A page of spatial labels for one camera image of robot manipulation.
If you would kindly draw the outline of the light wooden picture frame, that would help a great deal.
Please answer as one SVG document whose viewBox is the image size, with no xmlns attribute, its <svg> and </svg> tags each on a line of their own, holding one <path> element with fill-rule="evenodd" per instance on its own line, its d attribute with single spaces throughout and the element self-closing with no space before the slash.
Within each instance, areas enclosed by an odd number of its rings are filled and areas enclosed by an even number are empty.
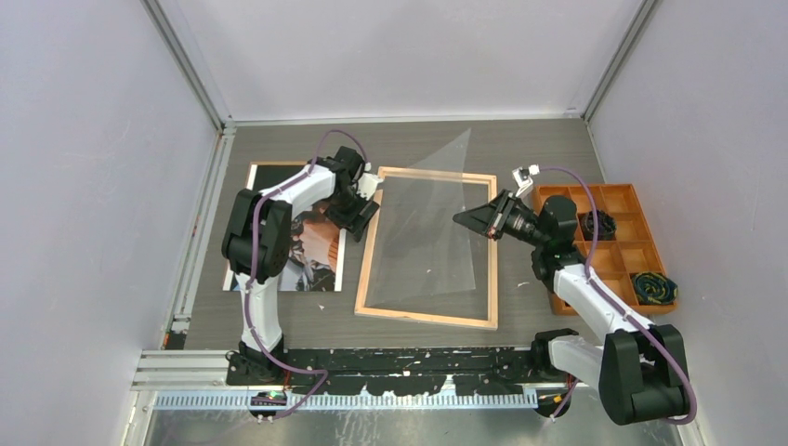
<svg viewBox="0 0 788 446">
<path fill-rule="evenodd" d="M 466 187 L 490 199 L 496 176 L 390 166 L 378 175 L 380 209 L 367 232 L 355 315 L 496 330 L 497 246 L 470 240 L 453 222 L 466 208 Z"/>
</svg>

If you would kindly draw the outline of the printed photo of people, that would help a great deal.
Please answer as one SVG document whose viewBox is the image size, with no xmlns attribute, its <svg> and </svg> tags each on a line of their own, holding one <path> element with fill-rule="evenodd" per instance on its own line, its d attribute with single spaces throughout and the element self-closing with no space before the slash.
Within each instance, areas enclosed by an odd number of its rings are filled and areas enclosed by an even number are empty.
<svg viewBox="0 0 788 446">
<path fill-rule="evenodd" d="M 263 190 L 299 173 L 302 167 L 301 162 L 251 163 L 245 187 Z M 325 215 L 328 204 L 319 200 L 293 218 L 290 250 L 278 281 L 280 292 L 341 291 L 347 232 Z"/>
</svg>

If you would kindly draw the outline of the clear acrylic sheet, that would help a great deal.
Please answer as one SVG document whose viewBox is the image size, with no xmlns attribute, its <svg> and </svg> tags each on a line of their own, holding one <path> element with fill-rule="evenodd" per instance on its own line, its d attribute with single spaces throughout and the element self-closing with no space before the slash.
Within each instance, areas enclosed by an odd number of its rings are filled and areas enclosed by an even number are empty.
<svg viewBox="0 0 788 446">
<path fill-rule="evenodd" d="M 413 303 L 476 292 L 471 242 L 453 222 L 466 205 L 462 175 L 470 136 L 468 129 L 405 174 L 384 180 L 368 307 L 409 311 Z"/>
</svg>

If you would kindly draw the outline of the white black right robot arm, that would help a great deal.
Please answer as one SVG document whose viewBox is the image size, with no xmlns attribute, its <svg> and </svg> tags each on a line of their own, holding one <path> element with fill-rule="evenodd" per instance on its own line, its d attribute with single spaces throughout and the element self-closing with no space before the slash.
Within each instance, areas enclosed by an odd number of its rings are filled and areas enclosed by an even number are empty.
<svg viewBox="0 0 788 446">
<path fill-rule="evenodd" d="M 571 199 L 550 196 L 534 212 L 502 190 L 488 203 L 455 214 L 453 221 L 492 241 L 508 235 L 531 245 L 535 277 L 602 340 L 597 347 L 569 329 L 537 334 L 530 357 L 536 377 L 549 382 L 567 373 L 586 383 L 619 426 L 693 420 L 697 399 L 681 333 L 628 307 L 598 277 L 575 245 L 578 219 Z"/>
</svg>

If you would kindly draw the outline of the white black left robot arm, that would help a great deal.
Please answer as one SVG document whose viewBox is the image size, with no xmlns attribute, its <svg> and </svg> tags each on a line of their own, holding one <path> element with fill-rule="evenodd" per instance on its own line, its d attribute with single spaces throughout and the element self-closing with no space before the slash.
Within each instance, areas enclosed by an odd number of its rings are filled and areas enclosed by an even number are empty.
<svg viewBox="0 0 788 446">
<path fill-rule="evenodd" d="M 327 219 L 358 242 L 379 208 L 373 197 L 381 181 L 364 150 L 342 146 L 333 156 L 314 156 L 290 177 L 236 195 L 221 254 L 242 295 L 243 333 L 237 356 L 260 383 L 277 383 L 288 367 L 283 359 L 278 280 L 289 257 L 294 217 L 325 201 Z"/>
</svg>

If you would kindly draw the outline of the black coiled roll upper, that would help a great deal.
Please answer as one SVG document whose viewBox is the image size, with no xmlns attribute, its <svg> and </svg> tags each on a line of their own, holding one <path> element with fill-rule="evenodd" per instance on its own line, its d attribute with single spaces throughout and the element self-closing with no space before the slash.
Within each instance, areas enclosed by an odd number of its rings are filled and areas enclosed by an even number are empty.
<svg viewBox="0 0 788 446">
<path fill-rule="evenodd" d="M 580 216 L 580 229 L 586 241 L 593 241 L 594 234 L 598 241 L 612 241 L 615 239 L 617 222 L 613 216 L 598 209 Z"/>
</svg>

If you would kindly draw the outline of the orange compartment tray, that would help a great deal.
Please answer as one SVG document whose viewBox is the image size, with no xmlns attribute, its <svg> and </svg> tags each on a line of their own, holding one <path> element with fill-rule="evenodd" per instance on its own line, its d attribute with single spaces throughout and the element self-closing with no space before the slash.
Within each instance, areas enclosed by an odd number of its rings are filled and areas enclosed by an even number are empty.
<svg viewBox="0 0 788 446">
<path fill-rule="evenodd" d="M 645 315 L 664 315 L 677 308 L 676 302 L 668 306 L 640 305 L 631 283 L 631 275 L 656 271 L 667 277 L 666 270 L 653 240 L 646 215 L 631 184 L 592 184 L 589 190 L 597 209 L 613 216 L 617 222 L 615 239 L 598 241 L 592 255 L 592 268 L 601 280 L 627 305 Z M 591 202 L 580 185 L 537 186 L 532 193 L 535 210 L 541 210 L 547 198 L 553 195 L 571 199 L 577 207 L 578 228 L 574 232 L 575 245 L 583 256 L 588 256 L 592 241 L 586 241 L 580 229 L 580 216 L 592 211 Z"/>
</svg>

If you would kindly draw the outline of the black yellow coiled roll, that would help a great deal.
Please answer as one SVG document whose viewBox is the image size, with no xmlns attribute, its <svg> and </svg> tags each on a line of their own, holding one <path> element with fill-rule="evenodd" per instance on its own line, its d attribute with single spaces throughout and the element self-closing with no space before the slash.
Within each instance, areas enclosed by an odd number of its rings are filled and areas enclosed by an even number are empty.
<svg viewBox="0 0 788 446">
<path fill-rule="evenodd" d="M 630 279 L 640 305 L 668 306 L 676 302 L 678 287 L 664 274 L 645 271 L 632 274 Z"/>
</svg>

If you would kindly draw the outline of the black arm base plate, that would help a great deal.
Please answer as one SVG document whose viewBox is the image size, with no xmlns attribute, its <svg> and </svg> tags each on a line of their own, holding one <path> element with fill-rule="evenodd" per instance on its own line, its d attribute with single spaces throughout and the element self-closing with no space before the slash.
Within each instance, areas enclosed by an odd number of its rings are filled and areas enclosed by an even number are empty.
<svg viewBox="0 0 788 446">
<path fill-rule="evenodd" d="M 537 364 L 526 348 L 327 348 L 275 351 L 239 347 L 224 355 L 230 386 L 275 386 L 305 395 L 513 395 L 526 385 L 566 387 L 564 372 Z"/>
</svg>

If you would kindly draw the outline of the aluminium front rail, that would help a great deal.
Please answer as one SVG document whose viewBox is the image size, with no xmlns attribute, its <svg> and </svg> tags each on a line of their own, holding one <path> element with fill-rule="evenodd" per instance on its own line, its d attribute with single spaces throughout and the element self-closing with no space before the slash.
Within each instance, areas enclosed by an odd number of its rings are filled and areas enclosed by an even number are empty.
<svg viewBox="0 0 788 446">
<path fill-rule="evenodd" d="M 433 396 L 397 397 L 392 393 L 373 396 L 366 391 L 357 396 L 337 396 L 318 395 L 314 390 L 297 395 L 275 386 L 228 385 L 228 363 L 224 355 L 229 350 L 145 352 L 139 360 L 132 387 L 156 392 L 158 404 L 168 409 L 247 409 L 269 413 L 290 408 L 301 411 L 519 408 L 550 411 L 564 401 L 572 381 L 572 376 L 566 373 L 571 379 L 566 387 L 526 385 L 513 395 L 460 396 L 453 385 L 444 386 Z"/>
</svg>

